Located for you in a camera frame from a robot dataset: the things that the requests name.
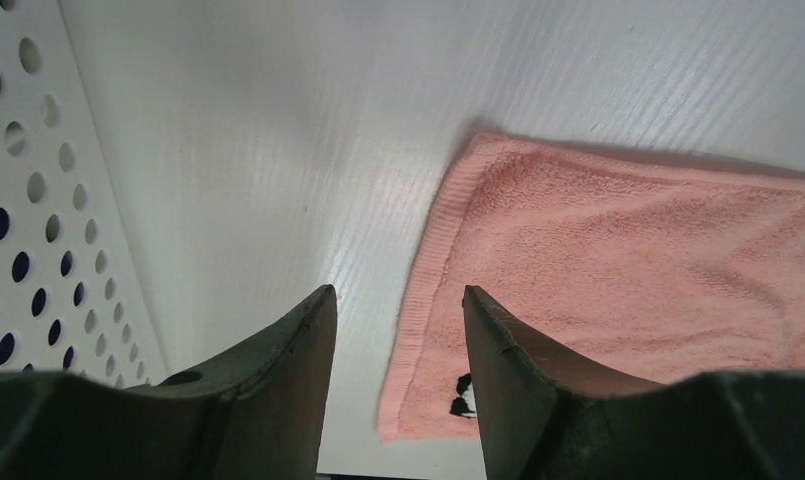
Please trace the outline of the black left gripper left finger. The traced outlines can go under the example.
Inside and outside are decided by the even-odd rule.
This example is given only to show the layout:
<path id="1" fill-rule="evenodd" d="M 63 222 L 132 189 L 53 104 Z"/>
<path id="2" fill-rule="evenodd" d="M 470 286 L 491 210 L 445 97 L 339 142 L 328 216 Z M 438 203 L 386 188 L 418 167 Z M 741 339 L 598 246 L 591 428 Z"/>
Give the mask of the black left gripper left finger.
<path id="1" fill-rule="evenodd" d="M 0 479 L 311 479 L 336 331 L 324 285 L 157 385 L 0 373 Z"/>

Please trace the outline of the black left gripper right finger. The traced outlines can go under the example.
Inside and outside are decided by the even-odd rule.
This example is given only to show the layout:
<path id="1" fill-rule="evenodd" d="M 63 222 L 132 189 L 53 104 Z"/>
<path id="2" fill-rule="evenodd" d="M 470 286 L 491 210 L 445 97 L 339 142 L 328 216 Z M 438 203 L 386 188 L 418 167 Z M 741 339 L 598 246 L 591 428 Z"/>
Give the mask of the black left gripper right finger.
<path id="1" fill-rule="evenodd" d="M 478 286 L 463 298 L 491 479 L 805 479 L 805 370 L 663 385 L 568 348 Z"/>

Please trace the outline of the pink towel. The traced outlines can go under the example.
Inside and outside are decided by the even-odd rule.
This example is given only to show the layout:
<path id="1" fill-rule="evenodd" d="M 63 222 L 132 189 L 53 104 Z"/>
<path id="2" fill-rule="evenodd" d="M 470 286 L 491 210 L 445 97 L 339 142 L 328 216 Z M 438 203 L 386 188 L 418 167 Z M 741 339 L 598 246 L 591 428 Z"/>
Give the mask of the pink towel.
<path id="1" fill-rule="evenodd" d="M 805 368 L 805 175 L 480 133 L 432 204 L 381 394 L 383 441 L 471 438 L 478 285 L 615 369 Z"/>

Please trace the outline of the white plastic basket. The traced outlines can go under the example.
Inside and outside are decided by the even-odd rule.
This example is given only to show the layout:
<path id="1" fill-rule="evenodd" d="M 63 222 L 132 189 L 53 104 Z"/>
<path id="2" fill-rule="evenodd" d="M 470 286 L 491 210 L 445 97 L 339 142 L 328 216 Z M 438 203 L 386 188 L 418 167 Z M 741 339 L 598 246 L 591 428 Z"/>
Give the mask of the white plastic basket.
<path id="1" fill-rule="evenodd" d="M 144 305 L 55 1 L 0 1 L 0 372 L 156 384 Z"/>

